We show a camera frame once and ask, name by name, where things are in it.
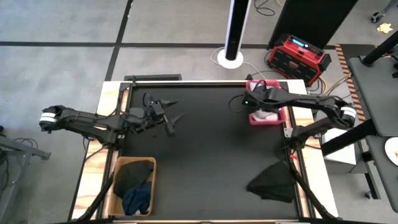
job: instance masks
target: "wooden board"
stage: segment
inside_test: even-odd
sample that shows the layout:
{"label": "wooden board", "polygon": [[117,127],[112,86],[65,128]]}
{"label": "wooden board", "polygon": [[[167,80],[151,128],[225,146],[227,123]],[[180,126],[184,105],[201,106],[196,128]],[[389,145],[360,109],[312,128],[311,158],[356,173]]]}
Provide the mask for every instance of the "wooden board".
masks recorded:
{"label": "wooden board", "polygon": [[[240,80],[228,81],[228,82],[243,82]],[[108,115],[116,107],[116,99],[118,98],[119,86],[121,82],[104,82],[101,91],[101,97],[99,99],[98,114]],[[307,94],[303,80],[287,80],[289,91],[292,93]],[[126,105],[127,95],[123,97],[123,106]],[[293,108],[294,117],[296,125],[306,126],[313,123],[312,112],[310,109],[305,108]],[[320,147],[319,141],[316,139],[309,139],[307,141],[308,145]],[[87,156],[101,148],[101,145],[97,141],[90,142]],[[328,174],[325,167],[325,162],[323,160],[323,155],[321,150],[313,149],[311,147],[306,147],[302,150],[305,168],[307,171],[307,177],[309,181],[310,188],[313,193],[317,196],[319,201],[325,206],[325,208],[334,216],[338,216],[337,209],[335,205],[335,200],[333,198],[333,192],[331,191],[331,186],[328,178]],[[101,189],[101,184],[103,180],[105,161],[108,154],[107,149],[103,149],[101,152],[94,155],[88,161],[85,162],[83,173],[81,175],[81,181],[78,186],[78,193],[76,197],[76,202],[74,205],[72,219],[80,217],[86,210],[88,206],[97,196]],[[114,169],[114,165],[117,159],[118,152],[113,152],[111,171]],[[103,217],[108,216],[108,202],[109,194],[112,189],[109,190],[107,197],[105,198],[105,206],[103,210]],[[305,217],[309,217],[307,201],[305,194],[300,189],[300,199],[302,202],[303,213]]]}

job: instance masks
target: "red power station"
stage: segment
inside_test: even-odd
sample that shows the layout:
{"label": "red power station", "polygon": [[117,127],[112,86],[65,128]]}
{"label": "red power station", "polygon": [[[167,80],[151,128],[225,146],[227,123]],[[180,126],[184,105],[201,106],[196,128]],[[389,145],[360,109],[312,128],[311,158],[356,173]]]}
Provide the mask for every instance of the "red power station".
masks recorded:
{"label": "red power station", "polygon": [[306,86],[310,86],[330,62],[329,54],[293,35],[279,38],[267,61],[268,66],[287,78],[304,80]]}

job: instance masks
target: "black cloth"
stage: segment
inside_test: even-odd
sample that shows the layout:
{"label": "black cloth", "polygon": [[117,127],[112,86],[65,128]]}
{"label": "black cloth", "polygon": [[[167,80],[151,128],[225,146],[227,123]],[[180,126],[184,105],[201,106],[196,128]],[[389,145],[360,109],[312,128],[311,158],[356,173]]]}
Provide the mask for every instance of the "black cloth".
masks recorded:
{"label": "black cloth", "polygon": [[280,161],[264,169],[250,181],[246,190],[262,199],[291,203],[295,196],[294,183],[287,164]]}
{"label": "black cloth", "polygon": [[153,170],[154,163],[151,161],[136,161],[124,164],[120,167],[116,176],[113,192],[119,198],[123,198],[129,189],[146,183]]}
{"label": "black cloth", "polygon": [[139,210],[142,215],[148,214],[152,182],[129,189],[123,196],[122,206],[125,215],[134,215]]}

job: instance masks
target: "cardboard box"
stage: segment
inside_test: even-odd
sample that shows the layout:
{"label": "cardboard box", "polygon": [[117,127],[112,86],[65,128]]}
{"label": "cardboard box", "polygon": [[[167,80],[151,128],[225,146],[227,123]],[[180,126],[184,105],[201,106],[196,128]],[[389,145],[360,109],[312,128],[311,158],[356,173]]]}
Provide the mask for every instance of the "cardboard box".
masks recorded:
{"label": "cardboard box", "polygon": [[152,188],[150,190],[150,204],[148,208],[148,214],[146,215],[134,215],[134,216],[148,216],[152,211],[152,206],[154,203],[154,190],[155,190],[155,177],[156,177],[156,160],[153,157],[119,157],[116,161],[116,166],[114,168],[113,184],[111,187],[111,196],[109,198],[108,214],[109,215],[125,215],[122,207],[122,199],[113,193],[113,186],[116,181],[116,177],[120,171],[120,167],[128,164],[130,162],[136,161],[151,161],[154,163],[154,171],[148,178],[148,181],[152,182]]}

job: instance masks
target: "blue cloth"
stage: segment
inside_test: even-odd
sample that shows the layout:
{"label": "blue cloth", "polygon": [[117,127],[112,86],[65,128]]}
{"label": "blue cloth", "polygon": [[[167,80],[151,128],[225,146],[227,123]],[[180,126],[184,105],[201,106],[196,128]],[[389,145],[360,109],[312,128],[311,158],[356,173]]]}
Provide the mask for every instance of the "blue cloth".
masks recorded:
{"label": "blue cloth", "polygon": [[142,186],[129,189],[122,199],[124,214],[134,215],[138,210],[146,215],[150,204],[150,190],[152,182],[146,182]]}

